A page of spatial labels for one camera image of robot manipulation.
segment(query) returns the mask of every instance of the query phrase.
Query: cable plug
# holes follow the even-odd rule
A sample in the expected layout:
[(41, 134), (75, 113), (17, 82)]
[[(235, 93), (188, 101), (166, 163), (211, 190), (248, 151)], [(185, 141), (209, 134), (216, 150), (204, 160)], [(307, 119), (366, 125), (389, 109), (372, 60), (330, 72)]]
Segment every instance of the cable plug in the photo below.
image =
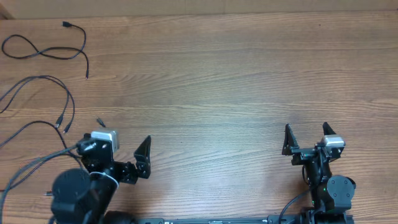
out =
[(58, 128), (63, 120), (63, 114), (61, 114), (61, 116), (57, 119), (57, 122), (55, 122), (55, 127)]
[(65, 127), (65, 129), (63, 130), (63, 133), (64, 133), (64, 134), (66, 134), (66, 133), (69, 131), (71, 125), (72, 125), (72, 124), (69, 123), (69, 124)]
[(106, 128), (106, 126), (104, 124), (104, 121), (102, 121), (101, 118), (97, 118), (97, 122), (98, 122), (99, 125), (101, 125), (102, 127)]
[(62, 26), (64, 26), (64, 27), (71, 27), (72, 24), (71, 24), (70, 22), (63, 21), (63, 22), (62, 22)]

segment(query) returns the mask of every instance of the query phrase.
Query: black plastic part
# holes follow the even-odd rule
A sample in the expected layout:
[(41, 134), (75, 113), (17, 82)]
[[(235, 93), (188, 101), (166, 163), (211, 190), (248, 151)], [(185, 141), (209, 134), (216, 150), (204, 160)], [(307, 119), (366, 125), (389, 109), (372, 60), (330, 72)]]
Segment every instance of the black plastic part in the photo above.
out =
[(62, 26), (64, 26), (64, 27), (71, 27), (72, 24), (69, 23), (69, 22), (67, 22), (67, 21), (63, 21), (63, 22), (62, 22)]
[(99, 139), (82, 139), (77, 144), (77, 153), (83, 156), (82, 162), (87, 164), (89, 172), (100, 171), (104, 167), (108, 167), (113, 163), (112, 142)]
[(284, 156), (291, 156), (293, 155), (292, 150), (300, 149), (299, 145), (297, 144), (296, 138), (293, 135), (292, 128), (290, 128), (289, 124), (285, 126), (285, 141), (284, 146), (282, 148), (282, 155)]
[(105, 125), (104, 121), (101, 118), (97, 118), (97, 123), (99, 125), (101, 125), (102, 127), (106, 128), (106, 125)]
[(67, 133), (69, 131), (71, 125), (72, 125), (71, 123), (67, 124), (65, 126), (65, 129), (63, 130), (63, 133)]
[(335, 175), (318, 187), (317, 197), (325, 204), (327, 213), (344, 213), (351, 209), (354, 186), (347, 177)]
[(323, 135), (336, 134), (327, 122), (323, 123), (322, 128), (323, 128)]
[(134, 217), (126, 212), (108, 211), (103, 224), (134, 224)]
[(53, 183), (51, 211), (57, 223), (82, 222), (95, 201), (90, 195), (90, 176), (81, 169), (61, 173)]
[(134, 152), (134, 157), (137, 160), (136, 166), (138, 170), (138, 176), (140, 178), (148, 179), (150, 176), (150, 142), (150, 136), (146, 137)]
[(308, 160), (300, 160), (301, 164), (304, 164), (305, 171), (307, 172), (308, 183), (310, 185), (317, 185), (322, 180), (327, 180), (332, 176), (329, 162), (326, 160), (323, 153), (318, 153)]
[(116, 180), (125, 184), (136, 184), (138, 173), (131, 162), (115, 162), (113, 167)]
[(63, 114), (61, 114), (61, 116), (58, 117), (57, 121), (55, 122), (55, 127), (59, 127), (62, 124), (62, 120), (63, 120)]
[[(299, 215), (284, 215), (281, 224), (310, 224), (306, 222), (306, 213)], [(108, 212), (104, 224), (278, 224), (279, 215), (269, 215), (264, 218), (194, 218), (163, 220), (162, 218), (135, 219), (124, 212)], [(354, 224), (352, 215), (320, 215), (316, 216), (316, 224)]]
[(67, 170), (53, 184), (51, 211), (58, 224), (99, 223), (117, 187), (106, 174)]

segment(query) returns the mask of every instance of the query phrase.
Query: black cable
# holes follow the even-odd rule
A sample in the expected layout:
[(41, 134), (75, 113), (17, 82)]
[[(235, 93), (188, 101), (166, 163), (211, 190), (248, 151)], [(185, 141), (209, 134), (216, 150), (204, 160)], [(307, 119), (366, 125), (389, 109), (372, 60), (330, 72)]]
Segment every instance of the black cable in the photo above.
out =
[(32, 162), (28, 163), (26, 166), (24, 166), (21, 169), (19, 169), (14, 174), (14, 176), (12, 176), (12, 178), (8, 182), (6, 188), (4, 189), (4, 192), (2, 193), (2, 196), (1, 196), (1, 200), (0, 200), (0, 224), (2, 223), (2, 211), (3, 211), (3, 208), (4, 208), (4, 203), (6, 202), (6, 196), (7, 196), (8, 192), (10, 191), (11, 185), (14, 183), (14, 181), (22, 173), (24, 173), (25, 171), (30, 169), (32, 166), (34, 166), (34, 165), (36, 165), (36, 164), (38, 164), (38, 163), (40, 163), (40, 162), (42, 162), (42, 161), (44, 161), (46, 159), (53, 159), (55, 157), (61, 156), (62, 154), (66, 153), (66, 152), (69, 152), (69, 151), (71, 151), (72, 149), (75, 149), (75, 148), (76, 148), (76, 145), (74, 145), (73, 147), (69, 147), (69, 148), (66, 148), (64, 150), (61, 150), (61, 151), (53, 152), (53, 153), (51, 153), (51, 154), (49, 154), (49, 155), (47, 155), (45, 157), (39, 157), (39, 158), (33, 160)]
[(64, 108), (63, 108), (62, 114), (58, 117), (58, 119), (57, 119), (57, 121), (56, 121), (56, 123), (55, 123), (56, 128), (59, 127), (59, 126), (61, 125), (62, 120), (63, 120), (63, 115), (65, 114), (65, 110), (66, 110), (66, 108), (67, 108), (67, 106), (68, 106), (69, 97), (71, 98), (71, 100), (72, 100), (72, 105), (73, 105), (72, 118), (71, 118), (70, 122), (65, 126), (65, 129), (63, 130), (64, 133), (67, 133), (68, 130), (70, 129), (70, 126), (72, 125), (73, 119), (75, 118), (75, 100), (73, 99), (72, 94), (69, 92), (69, 89), (67, 88), (67, 86), (66, 86), (60, 79), (58, 79), (58, 78), (56, 78), (56, 77), (53, 77), (53, 76), (51, 76), (51, 75), (31, 76), (31, 77), (26, 77), (26, 78), (23, 78), (23, 79), (19, 80), (19, 81), (18, 81), (13, 87), (11, 87), (2, 97), (0, 97), (0, 101), (3, 100), (3, 98), (4, 98), (5, 96), (7, 96), (13, 89), (15, 89), (16, 86), (18, 86), (19, 84), (21, 84), (22, 82), (25, 81), (25, 83), (23, 83), (23, 84), (16, 90), (16, 92), (14, 93), (14, 95), (12, 96), (12, 98), (10, 99), (10, 101), (8, 102), (8, 104), (6, 105), (6, 107), (5, 107), (2, 111), (0, 111), (0, 113), (3, 113), (4, 111), (6, 111), (6, 110), (8, 109), (9, 105), (11, 104), (11, 102), (14, 100), (14, 98), (15, 98), (16, 95), (18, 94), (19, 90), (21, 90), (21, 88), (22, 88), (24, 85), (28, 84), (29, 82), (31, 82), (32, 80), (34, 80), (34, 79), (36, 79), (36, 78), (43, 78), (43, 79), (50, 80), (50, 81), (52, 81), (52, 82), (58, 84), (59, 86), (61, 86), (61, 87), (67, 92), (67, 100), (66, 100), (65, 106), (64, 106)]
[[(70, 156), (72, 158), (75, 158), (74, 156), (76, 155), (71, 155), (71, 154), (62, 154), (60, 156)], [(46, 159), (44, 161), (42, 161), (40, 164), (38, 164), (35, 168), (33, 168), (28, 174), (25, 175), (25, 177), (23, 177), (21, 180), (18, 180), (18, 182), (16, 182), (15, 184), (11, 185), (10, 190), (18, 187), (18, 185), (20, 185), (21, 183), (23, 183), (23, 181), (25, 181), (26, 179), (28, 179), (38, 168), (40, 168), (40, 166), (42, 166), (43, 164), (45, 164), (46, 162), (48, 162), (49, 159)]]
[(293, 198), (285, 207), (284, 209), (281, 211), (280, 215), (279, 215), (279, 219), (278, 222), (279, 224), (282, 224), (282, 217), (284, 216), (284, 213), (286, 212), (287, 208), (289, 206), (291, 206), (294, 202), (296, 202), (298, 199), (302, 198), (303, 196), (305, 196), (306, 194), (308, 194), (310, 191), (312, 191), (313, 189), (315, 189), (315, 187), (317, 186), (313, 186), (311, 188), (309, 188), (308, 190), (304, 191), (303, 193), (299, 194), (298, 196), (296, 196), (295, 198)]
[[(32, 121), (30, 123), (25, 124), (23, 127), (21, 127), (20, 130), (18, 130), (16, 133), (14, 133), (12, 136), (10, 136), (8, 139), (6, 139), (4, 142), (0, 143), (0, 148), (3, 147), (5, 144), (7, 144), (9, 141), (11, 141), (14, 137), (16, 137), (21, 131), (23, 131), (26, 127), (30, 126), (31, 124), (36, 124), (36, 123), (43, 123), (43, 124), (47, 124), (49, 126), (51, 126), (56, 132), (57, 134), (60, 136), (60, 139), (62, 141), (62, 145), (64, 148), (67, 148), (67, 145), (65, 144), (65, 140), (63, 139), (60, 131), (51, 123), (46, 122), (46, 121)], [(74, 155), (72, 152), (68, 151), (68, 156), (74, 158), (77, 163), (79, 163), (80, 168), (83, 168), (83, 165), (81, 164), (80, 160), (79, 160), (79, 156)], [(25, 181), (28, 177), (30, 177), (41, 165), (43, 165), (45, 162), (47, 161), (43, 161), (42, 163), (40, 163), (39, 165), (37, 165), (35, 168), (33, 168), (25, 177), (23, 177), (20, 181), (18, 181), (18, 183), (16, 183), (15, 185), (11, 186), (10, 190), (17, 187), (19, 184), (21, 184), (23, 181)]]
[(305, 170), (305, 166), (303, 165), (303, 168), (302, 168), (302, 170), (301, 170), (301, 174), (303, 175), (303, 181), (304, 181), (304, 183), (306, 183), (307, 185), (310, 185), (310, 183), (308, 183), (308, 182), (305, 180), (304, 170)]
[[(85, 31), (83, 28), (81, 28), (81, 27), (78, 27), (78, 26), (76, 26), (76, 25), (73, 25), (73, 24), (71, 24), (71, 23), (69, 23), (69, 22), (65, 22), (65, 21), (62, 22), (62, 26), (64, 26), (64, 27), (76, 27), (76, 28), (79, 28), (81, 31), (83, 31), (85, 38), (84, 38), (84, 41), (83, 41), (83, 45), (81, 46), (80, 49), (77, 49), (77, 48), (74, 48), (74, 47), (49, 47), (49, 48), (46, 48), (46, 49), (43, 49), (43, 50), (38, 50), (38, 49), (36, 48), (36, 46), (35, 46), (30, 40), (28, 40), (26, 37), (24, 37), (24, 36), (22, 36), (22, 35), (19, 35), (19, 34), (12, 34), (12, 35), (10, 35), (9, 37), (7, 37), (7, 38), (2, 42), (1, 50), (2, 50), (2, 52), (3, 52), (5, 55), (7, 55), (8, 57), (10, 57), (10, 58), (15, 58), (15, 59), (27, 59), (27, 58), (32, 58), (32, 57), (35, 57), (35, 56), (38, 56), (38, 55), (43, 55), (44, 57), (50, 57), (50, 58), (55, 58), (55, 59), (59, 59), (59, 60), (70, 60), (70, 59), (75, 58), (78, 54), (82, 53), (82, 54), (85, 56), (86, 61), (87, 61), (87, 70), (86, 70), (86, 79), (87, 79), (87, 78), (88, 78), (88, 67), (89, 67), (89, 63), (88, 63), (88, 57), (87, 57), (86, 53), (84, 53), (84, 51), (83, 51), (83, 49), (85, 48), (85, 45), (86, 45), (86, 31)], [(9, 55), (9, 54), (4, 50), (4, 46), (5, 46), (6, 42), (7, 42), (9, 39), (13, 38), (13, 37), (20, 37), (20, 38), (26, 40), (26, 41), (27, 41), (28, 43), (30, 43), (30, 45), (36, 50), (36, 53), (30, 54), (30, 55), (26, 55), (26, 56), (21, 56), (21, 57), (16, 57), (16, 56)], [(44, 53), (44, 52), (48, 52), (48, 51), (50, 51), (50, 50), (75, 50), (75, 51), (77, 51), (77, 53), (76, 53), (74, 56), (71, 56), (71, 57), (58, 57), (58, 56), (49, 55), (49, 54), (45, 54), (45, 53)]]

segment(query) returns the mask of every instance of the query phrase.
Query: wooden table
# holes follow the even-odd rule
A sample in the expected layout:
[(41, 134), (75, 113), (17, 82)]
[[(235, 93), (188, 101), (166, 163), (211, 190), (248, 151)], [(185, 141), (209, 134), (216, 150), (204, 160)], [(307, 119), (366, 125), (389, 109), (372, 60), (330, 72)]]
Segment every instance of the wooden table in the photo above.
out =
[[(80, 47), (81, 32), (61, 21), (0, 21), (0, 39), (22, 34), (39, 49)], [(120, 132), (119, 161), (133, 161), (132, 152), (152, 135), (150, 179), (122, 184), (109, 209), (162, 218), (279, 213), (307, 188), (301, 167), (281, 155), (285, 124), (292, 124), (302, 147), (310, 147), (327, 121), (347, 142), (331, 169), (358, 185), (349, 212), (356, 223), (398, 222), (398, 12), (69, 22), (87, 32), (89, 79), (82, 55), (63, 61), (0, 54), (0, 93), (29, 75), (60, 78), (76, 101), (67, 144), (97, 128), (100, 117)], [(33, 52), (17, 39), (6, 49)], [(59, 86), (28, 84), (0, 115), (0, 140), (29, 121), (54, 123), (64, 103)], [(0, 150), (0, 185), (29, 159), (60, 149), (50, 127), (27, 128)], [(76, 166), (72, 159), (54, 159), (12, 190), (5, 222), (45, 223), (51, 197), (43, 193), (59, 173)], [(305, 198), (288, 213), (309, 203)]]

